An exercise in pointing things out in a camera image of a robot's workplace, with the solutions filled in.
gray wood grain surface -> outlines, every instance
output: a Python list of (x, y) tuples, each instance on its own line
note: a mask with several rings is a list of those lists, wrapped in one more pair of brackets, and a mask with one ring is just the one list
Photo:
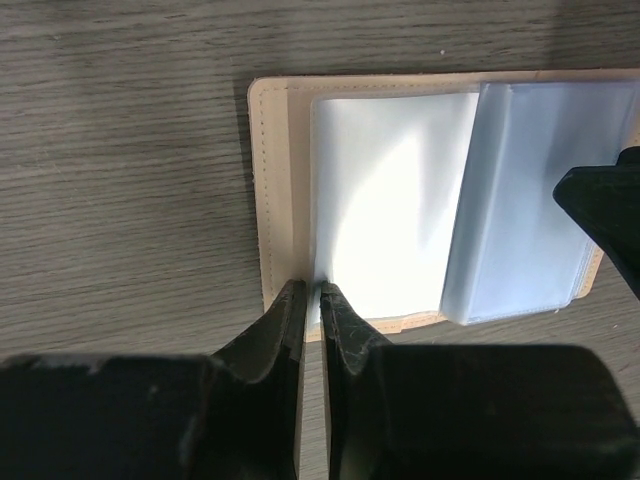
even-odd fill
[[(278, 74), (640, 66), (635, 0), (0, 0), (0, 356), (210, 352), (260, 314), (246, 90)], [(640, 416), (610, 263), (557, 314), (402, 342), (593, 348)], [(318, 344), (302, 478), (326, 478)]]

stitching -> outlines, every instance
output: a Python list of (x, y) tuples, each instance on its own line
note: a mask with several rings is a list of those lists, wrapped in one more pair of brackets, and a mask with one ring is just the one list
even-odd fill
[(446, 319), (447, 318), (441, 312), (424, 312), (420, 315), (420, 318), (414, 318), (402, 322), (402, 329), (433, 325), (434, 323), (438, 323)]
[(430, 83), (430, 84), (420, 84), (420, 83), (409, 83), (409, 84), (402, 84), (402, 83), (392, 83), (389, 85), (336, 85), (336, 86), (322, 86), (322, 87), (290, 87), (288, 85), (285, 85), (284, 87), (271, 87), (271, 88), (267, 88), (264, 89), (262, 92), (260, 92), (260, 95), (262, 95), (264, 92), (277, 92), (280, 90), (302, 90), (302, 91), (307, 91), (307, 92), (312, 92), (315, 90), (359, 90), (359, 89), (363, 89), (363, 88), (371, 88), (371, 89), (375, 89), (375, 90), (384, 90), (386, 88), (424, 88), (425, 90), (430, 90), (433, 87), (442, 87), (442, 86), (447, 86), (447, 85), (467, 85), (465, 83), (462, 82), (448, 82), (448, 81), (441, 81), (441, 82), (437, 82), (437, 83)]
[(550, 312), (551, 310), (561, 310), (563, 308), (566, 308), (567, 306), (569, 306), (569, 304), (571, 303), (571, 300), (573, 299), (569, 299), (569, 301), (567, 303), (558, 303), (555, 305), (547, 305), (544, 307), (538, 307), (538, 308), (530, 308), (527, 310), (520, 310), (518, 312), (513, 312), (513, 313), (505, 313), (505, 314), (501, 314), (501, 315), (493, 315), (493, 316), (488, 316), (488, 317), (469, 317), (467, 319), (467, 322), (464, 323), (463, 325), (477, 325), (480, 323), (485, 323), (485, 322), (493, 322), (496, 320), (504, 320), (506, 318), (513, 318), (513, 317), (522, 317), (524, 315), (533, 315), (535, 313), (545, 313), (545, 312)]
[(591, 290), (593, 287), (593, 282), (595, 281), (596, 274), (598, 273), (598, 268), (600, 267), (600, 262), (602, 261), (603, 251), (600, 248), (596, 247), (594, 249), (593, 255), (591, 256), (591, 262), (589, 263), (589, 268), (585, 273), (584, 282), (582, 284), (582, 288), (578, 292), (579, 296), (584, 296), (588, 293), (585, 293), (584, 290)]
[(584, 288), (585, 284), (589, 281), (589, 271), (593, 266), (593, 260), (596, 255), (596, 244), (591, 239), (587, 242), (586, 247), (582, 252), (582, 261), (580, 262), (580, 268), (578, 270), (578, 276), (573, 281), (573, 296), (569, 300), (575, 299), (580, 296), (580, 292)]
[(269, 250), (269, 254), (267, 255), (267, 268), (269, 270), (269, 297), (273, 299), (273, 259), (271, 248), (271, 212), (269, 210), (269, 192), (268, 192), (268, 181), (267, 181), (267, 152), (265, 147), (265, 134), (264, 134), (264, 111), (262, 108), (262, 94), (265, 90), (260, 92), (258, 96), (259, 99), (259, 111), (260, 111), (260, 143), (262, 145), (262, 174), (264, 178), (264, 203), (265, 203), (265, 215), (266, 215), (266, 223), (267, 223), (267, 249)]

beige leather cover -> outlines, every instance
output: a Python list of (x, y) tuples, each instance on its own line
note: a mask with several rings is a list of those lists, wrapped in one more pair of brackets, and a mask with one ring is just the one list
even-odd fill
[[(290, 278), (311, 278), (310, 114), (319, 95), (353, 93), (421, 94), (464, 88), (487, 81), (546, 82), (640, 78), (640, 69), (476, 72), (427, 75), (368, 75), (260, 78), (249, 88), (249, 118), (260, 271), (265, 310)], [(640, 145), (640, 122), (630, 145)], [(591, 290), (603, 253), (593, 256), (578, 298)], [(438, 312), (369, 321), (397, 333), (445, 320)], [(319, 325), (307, 341), (320, 338)]]

card holder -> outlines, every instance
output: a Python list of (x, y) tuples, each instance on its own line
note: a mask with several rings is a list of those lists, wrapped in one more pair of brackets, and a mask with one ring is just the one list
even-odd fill
[[(640, 78), (640, 69), (476, 72), (435, 75), (367, 75), (274, 77), (256, 80), (249, 91), (260, 270), (265, 308), (289, 278), (313, 279), (315, 218), (311, 199), (311, 105), (327, 97), (362, 98), (422, 96), (468, 92), (486, 82), (610, 82)], [(640, 144), (635, 128), (628, 145)], [(586, 295), (602, 252), (595, 249), (576, 298)], [(385, 333), (442, 321), (439, 311), (369, 318)], [(309, 324), (307, 340), (320, 338)]]

